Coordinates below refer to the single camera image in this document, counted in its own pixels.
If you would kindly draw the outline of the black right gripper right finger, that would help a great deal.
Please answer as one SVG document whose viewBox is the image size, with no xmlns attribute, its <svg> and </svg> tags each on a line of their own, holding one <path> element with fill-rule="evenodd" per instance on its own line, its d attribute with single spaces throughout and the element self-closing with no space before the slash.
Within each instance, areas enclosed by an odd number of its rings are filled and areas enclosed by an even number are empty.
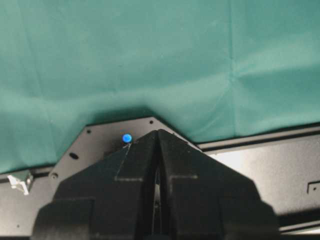
<svg viewBox="0 0 320 240">
<path fill-rule="evenodd" d="M 273 208 L 255 183 L 188 145 L 158 131 L 170 230 L 175 240 L 258 239 L 279 234 Z"/>
</svg>

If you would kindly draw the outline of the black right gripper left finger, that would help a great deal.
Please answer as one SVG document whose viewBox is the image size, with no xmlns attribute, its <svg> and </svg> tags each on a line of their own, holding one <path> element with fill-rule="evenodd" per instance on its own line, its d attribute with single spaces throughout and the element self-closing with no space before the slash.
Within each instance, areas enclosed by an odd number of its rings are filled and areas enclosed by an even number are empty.
<svg viewBox="0 0 320 240">
<path fill-rule="evenodd" d="M 34 240 L 142 240 L 153 233 L 158 133 L 63 180 L 36 217 Z"/>
</svg>

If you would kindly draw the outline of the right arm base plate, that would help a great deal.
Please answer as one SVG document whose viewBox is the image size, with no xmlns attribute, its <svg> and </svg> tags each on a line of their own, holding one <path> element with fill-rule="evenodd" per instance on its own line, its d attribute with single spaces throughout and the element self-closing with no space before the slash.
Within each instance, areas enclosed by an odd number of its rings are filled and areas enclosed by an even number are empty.
<svg viewBox="0 0 320 240">
<path fill-rule="evenodd" d="M 196 150 L 199 149 L 191 141 L 155 117 L 87 125 L 50 172 L 52 190 L 56 191 L 63 180 L 126 146 L 127 143 L 123 140 L 124 135 L 130 135 L 134 142 L 149 132 L 156 130 L 165 130 L 187 142 Z"/>
</svg>

